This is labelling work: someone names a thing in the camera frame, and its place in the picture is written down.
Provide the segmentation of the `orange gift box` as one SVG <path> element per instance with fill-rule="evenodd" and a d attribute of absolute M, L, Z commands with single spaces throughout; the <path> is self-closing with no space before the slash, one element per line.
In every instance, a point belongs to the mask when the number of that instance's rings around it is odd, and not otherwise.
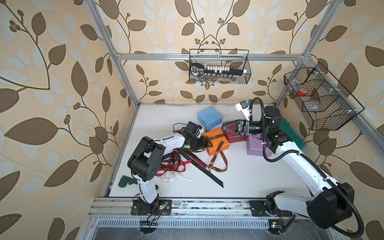
<path fill-rule="evenodd" d="M 219 152 L 223 152 L 229 149 L 230 143 L 220 128 L 206 132 L 202 134 L 202 136 L 209 137 L 213 145 L 212 147 L 206 148 L 209 156 L 213 156 L 217 149 L 219 149 Z"/>

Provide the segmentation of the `dark red gift box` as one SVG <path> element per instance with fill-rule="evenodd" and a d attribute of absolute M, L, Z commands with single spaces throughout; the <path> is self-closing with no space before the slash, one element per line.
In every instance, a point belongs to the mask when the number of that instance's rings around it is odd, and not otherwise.
<path fill-rule="evenodd" d="M 229 130 L 232 130 L 232 131 L 235 131 L 236 130 L 236 125 L 232 125 L 232 126 L 229 126 L 228 127 Z M 226 130 L 224 130 L 224 128 L 222 127 L 222 131 L 225 135 L 225 137 L 227 138 L 228 142 L 231 144 L 231 143 L 238 143 L 238 142 L 244 142 L 247 140 L 248 137 L 246 136 L 239 136 L 239 135 L 236 135 L 232 132 L 228 132 Z"/>

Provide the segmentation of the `purple gift box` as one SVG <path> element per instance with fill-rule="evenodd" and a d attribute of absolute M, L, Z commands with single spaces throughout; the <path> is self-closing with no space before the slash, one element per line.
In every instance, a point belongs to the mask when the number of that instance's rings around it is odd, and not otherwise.
<path fill-rule="evenodd" d="M 261 135 L 250 135 L 246 140 L 247 155 L 263 157 L 263 141 Z"/>

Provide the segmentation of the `black lettered ribbon bow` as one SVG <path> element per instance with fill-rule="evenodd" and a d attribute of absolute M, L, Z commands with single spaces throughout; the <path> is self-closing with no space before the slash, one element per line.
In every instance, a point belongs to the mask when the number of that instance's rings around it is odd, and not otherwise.
<path fill-rule="evenodd" d="M 191 152 L 189 149 L 186 149 L 186 148 L 179 148 L 179 149 L 175 149 L 173 151 L 179 151 L 180 154 L 182 155 L 182 160 L 183 161 L 186 161 L 187 159 L 191 159 L 192 162 L 190 164 L 187 164 L 187 165 L 192 165 L 194 167 L 196 167 L 199 171 L 201 171 L 204 175 L 206 175 L 207 177 L 209 177 L 211 180 L 213 180 L 216 184 L 218 184 L 220 187 L 224 187 L 224 183 L 223 181 L 221 181 L 219 178 L 217 178 L 212 172 L 211 170 L 213 171 L 216 171 L 216 172 L 225 172 L 226 170 L 223 170 L 223 169 L 218 169 L 214 166 L 214 160 L 212 160 L 210 162 L 209 165 L 205 164 L 204 162 L 202 162 L 193 152 Z"/>

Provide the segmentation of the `blue gift box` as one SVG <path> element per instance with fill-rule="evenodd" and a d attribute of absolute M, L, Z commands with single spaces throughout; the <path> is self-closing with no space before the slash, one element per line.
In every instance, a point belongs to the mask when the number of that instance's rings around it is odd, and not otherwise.
<path fill-rule="evenodd" d="M 209 107 L 198 113 L 198 121 L 208 132 L 222 123 L 222 116 L 214 107 Z"/>

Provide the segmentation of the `red satin ribbon bow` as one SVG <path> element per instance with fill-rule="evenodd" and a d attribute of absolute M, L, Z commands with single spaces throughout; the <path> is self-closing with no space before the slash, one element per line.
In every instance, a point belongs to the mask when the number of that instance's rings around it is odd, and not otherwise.
<path fill-rule="evenodd" d="M 173 151 L 163 156 L 156 177 L 161 177 L 167 172 L 183 173 L 186 170 L 186 165 L 191 162 L 191 159 L 183 161 L 180 152 Z"/>

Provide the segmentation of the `white satin ribbon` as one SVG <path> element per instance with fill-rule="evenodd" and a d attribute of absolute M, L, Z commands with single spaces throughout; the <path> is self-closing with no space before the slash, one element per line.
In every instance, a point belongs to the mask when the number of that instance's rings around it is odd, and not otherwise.
<path fill-rule="evenodd" d="M 186 181 L 192 181 L 193 180 L 193 177 L 187 176 L 184 173 L 168 171 L 168 172 L 165 172 L 161 176 L 161 181 L 163 183 L 170 183 L 173 180 L 176 180 L 177 178 L 181 178 L 181 179 L 186 180 Z"/>

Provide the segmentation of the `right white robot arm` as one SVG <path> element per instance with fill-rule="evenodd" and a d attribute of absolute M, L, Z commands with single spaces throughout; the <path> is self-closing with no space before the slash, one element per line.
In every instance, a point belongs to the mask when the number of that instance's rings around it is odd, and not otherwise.
<path fill-rule="evenodd" d="M 264 204 L 257 204 L 257 211 L 270 216 L 283 211 L 292 212 L 311 219 L 322 229 L 333 228 L 345 235 L 349 233 L 336 225 L 355 216 L 359 231 L 364 230 L 363 219 L 354 206 L 354 189 L 324 172 L 280 129 L 282 115 L 276 107 L 262 107 L 259 121 L 253 120 L 252 107 L 245 101 L 236 104 L 236 110 L 242 112 L 245 119 L 224 124 L 224 130 L 237 136 L 260 139 L 260 155 L 269 163 L 280 160 L 287 163 L 305 182 L 311 194 L 305 197 L 275 191 L 266 196 Z"/>

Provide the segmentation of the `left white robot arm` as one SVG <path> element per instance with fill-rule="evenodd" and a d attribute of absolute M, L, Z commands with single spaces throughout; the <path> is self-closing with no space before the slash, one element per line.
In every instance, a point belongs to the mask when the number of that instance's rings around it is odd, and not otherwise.
<path fill-rule="evenodd" d="M 156 176 L 163 157 L 176 149 L 189 146 L 191 150 L 204 150 L 212 147 L 209 137 L 197 134 L 186 134 L 181 131 L 171 136 L 154 140 L 150 137 L 143 137 L 128 161 L 131 175 L 139 182 L 140 199 L 144 203 L 153 206 L 158 200 L 154 177 Z"/>

